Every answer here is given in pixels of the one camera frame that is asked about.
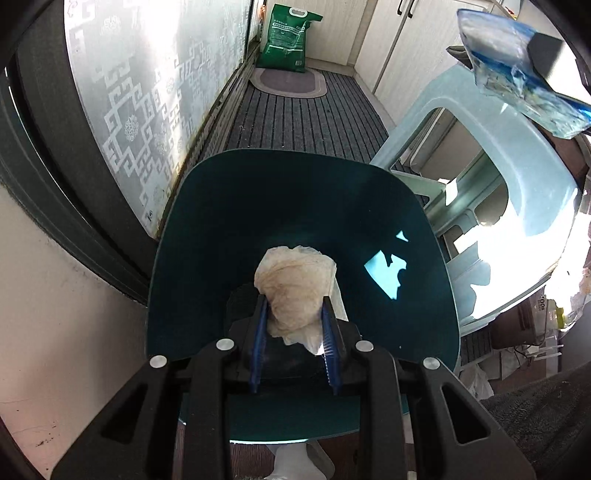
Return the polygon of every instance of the green bag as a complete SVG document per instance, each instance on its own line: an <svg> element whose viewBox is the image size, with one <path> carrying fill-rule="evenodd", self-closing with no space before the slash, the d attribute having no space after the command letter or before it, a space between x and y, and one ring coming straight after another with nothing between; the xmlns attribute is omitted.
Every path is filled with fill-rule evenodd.
<svg viewBox="0 0 591 480"><path fill-rule="evenodd" d="M322 15L275 4L269 22L267 45L256 66L305 72L306 29L311 21L321 20Z"/></svg>

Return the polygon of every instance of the bag handle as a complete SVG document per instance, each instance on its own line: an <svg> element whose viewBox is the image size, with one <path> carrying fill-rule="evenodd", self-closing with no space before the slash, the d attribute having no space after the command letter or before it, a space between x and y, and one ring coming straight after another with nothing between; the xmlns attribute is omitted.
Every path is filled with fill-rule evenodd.
<svg viewBox="0 0 591 480"><path fill-rule="evenodd" d="M290 15L294 17L304 18L308 16L308 10L300 10L299 8L290 8Z"/></svg>

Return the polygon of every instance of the frosted glass window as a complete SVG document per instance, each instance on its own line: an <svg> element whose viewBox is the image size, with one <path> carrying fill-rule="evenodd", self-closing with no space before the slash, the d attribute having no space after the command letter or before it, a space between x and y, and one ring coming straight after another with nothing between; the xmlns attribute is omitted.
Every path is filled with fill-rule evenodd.
<svg viewBox="0 0 591 480"><path fill-rule="evenodd" d="M65 1L90 129L151 237L199 128L243 60L249 8L250 0Z"/></svg>

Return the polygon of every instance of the dark green chair seat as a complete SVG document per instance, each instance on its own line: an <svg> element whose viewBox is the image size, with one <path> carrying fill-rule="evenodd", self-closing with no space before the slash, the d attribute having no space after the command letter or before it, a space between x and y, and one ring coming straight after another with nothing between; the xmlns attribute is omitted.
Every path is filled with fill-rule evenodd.
<svg viewBox="0 0 591 480"><path fill-rule="evenodd" d="M397 238L403 232L408 242ZM147 352L178 359L224 334L226 302L268 248L304 245L337 264L349 320L394 356L453 368L459 330L443 257L413 193L380 168L324 155L232 150L186 177L154 268ZM391 300L364 265L379 251L407 263ZM359 399L325 393L234 396L230 437L334 436L359 426Z"/></svg>

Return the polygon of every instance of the gray towel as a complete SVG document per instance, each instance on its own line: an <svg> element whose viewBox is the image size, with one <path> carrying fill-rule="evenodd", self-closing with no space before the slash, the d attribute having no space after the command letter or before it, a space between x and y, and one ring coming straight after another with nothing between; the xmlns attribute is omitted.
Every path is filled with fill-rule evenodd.
<svg viewBox="0 0 591 480"><path fill-rule="evenodd" d="M531 462L538 480L563 478L567 471L580 471L582 465L588 478L591 362L496 395L482 405Z"/></svg>

